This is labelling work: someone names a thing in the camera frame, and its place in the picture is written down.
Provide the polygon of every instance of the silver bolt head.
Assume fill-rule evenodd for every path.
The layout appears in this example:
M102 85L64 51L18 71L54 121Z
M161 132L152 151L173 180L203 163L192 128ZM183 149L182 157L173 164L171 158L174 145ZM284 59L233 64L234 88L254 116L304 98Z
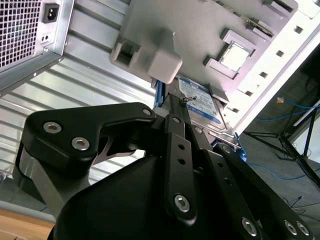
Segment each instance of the silver bolt head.
M86 151L90 147L89 141L83 137L80 137L80 136L72 139L71 144L74 149L79 150L79 151Z
M225 151L227 154L231 153L229 148L227 146L222 146L223 151Z
M178 124L180 123L180 120L178 118L176 118L176 117L173 118L173 121L175 121Z
M149 116L151 115L151 112L148 109L143 109L143 112Z
M54 121L48 121L45 124L43 124L43 129L50 134L57 134L60 133L62 130L61 126Z
M292 233L292 235L296 236L298 234L297 230L295 229L295 227L290 222L285 220L284 224L285 224L286 228L289 230L289 232Z
M255 225L253 225L253 223L249 219L243 217L242 218L242 226L248 232L248 234L250 234L252 237L257 236L257 234L258 234L257 229L256 229Z
M190 203L186 197L182 195L177 195L174 197L174 203L176 207L183 213L187 213L190 210Z
M304 235L309 236L308 229L301 222L297 221L296 224L298 225L298 228L301 230L301 232L303 232Z
M198 133L198 134L202 134L203 133L203 131L201 130L201 128L200 127L195 127L194 128L194 130Z

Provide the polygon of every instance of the metal mesh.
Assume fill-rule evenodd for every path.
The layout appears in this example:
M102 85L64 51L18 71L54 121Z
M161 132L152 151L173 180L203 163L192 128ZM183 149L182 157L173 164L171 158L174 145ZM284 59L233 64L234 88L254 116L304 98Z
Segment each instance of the metal mesh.
M33 55L40 5L39 0L0 0L0 68Z

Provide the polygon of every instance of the blue hard drive label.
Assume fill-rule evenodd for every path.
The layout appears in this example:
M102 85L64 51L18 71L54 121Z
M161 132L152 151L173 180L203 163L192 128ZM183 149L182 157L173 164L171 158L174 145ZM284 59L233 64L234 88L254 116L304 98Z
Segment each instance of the blue hard drive label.
M196 97L196 100L189 101L187 107L190 111L209 119L217 124L221 124L218 119L218 111L212 100L210 92L204 86L186 78L179 77L180 91L186 98Z

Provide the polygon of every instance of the corrugated metal surface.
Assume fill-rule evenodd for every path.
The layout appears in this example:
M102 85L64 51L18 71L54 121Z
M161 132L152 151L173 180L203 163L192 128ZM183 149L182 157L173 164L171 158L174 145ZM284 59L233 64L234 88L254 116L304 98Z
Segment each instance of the corrugated metal surface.
M0 99L0 169L11 172L26 117L42 110L141 102L153 107L150 84L111 65L109 55L128 5L120 0L76 0L65 59ZM92 182L143 156L95 165Z

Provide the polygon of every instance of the power socket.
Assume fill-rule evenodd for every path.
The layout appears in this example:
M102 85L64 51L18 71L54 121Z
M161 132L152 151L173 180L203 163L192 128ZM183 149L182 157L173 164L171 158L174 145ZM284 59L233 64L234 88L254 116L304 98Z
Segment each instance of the power socket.
M46 3L44 5L42 22L44 24L55 23L58 19L60 5L57 3Z

